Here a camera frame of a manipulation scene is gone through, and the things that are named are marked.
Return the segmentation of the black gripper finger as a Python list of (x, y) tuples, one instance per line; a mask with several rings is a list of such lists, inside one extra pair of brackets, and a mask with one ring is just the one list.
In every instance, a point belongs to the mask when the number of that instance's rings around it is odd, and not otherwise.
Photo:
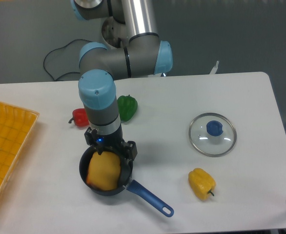
[(137, 156), (137, 145), (134, 141), (122, 141), (120, 146), (121, 156), (130, 161), (134, 161)]
[(97, 153), (101, 155), (104, 151), (103, 149), (103, 137), (98, 135), (98, 132), (96, 129), (93, 129), (91, 131), (91, 136), (92, 136), (92, 145), (94, 145)]

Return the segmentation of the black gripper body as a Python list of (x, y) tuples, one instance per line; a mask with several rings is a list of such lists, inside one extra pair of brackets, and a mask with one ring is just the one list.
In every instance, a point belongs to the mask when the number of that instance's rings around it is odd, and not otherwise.
[(119, 127), (115, 132), (104, 135), (100, 134), (99, 131), (95, 129), (88, 129), (84, 133), (84, 137), (87, 145), (94, 146), (95, 148), (111, 147), (120, 144), (123, 141), (122, 128)]

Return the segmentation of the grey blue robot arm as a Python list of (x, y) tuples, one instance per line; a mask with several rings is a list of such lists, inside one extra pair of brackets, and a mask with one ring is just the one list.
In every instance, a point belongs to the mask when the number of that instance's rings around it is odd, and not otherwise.
[(73, 0), (71, 5), (81, 20), (111, 17), (115, 25), (125, 27), (120, 47), (90, 42), (81, 49), (78, 89), (90, 124), (87, 143), (99, 153), (109, 147), (134, 160), (135, 143), (123, 140), (115, 81), (170, 71), (170, 44), (159, 39), (150, 0)]

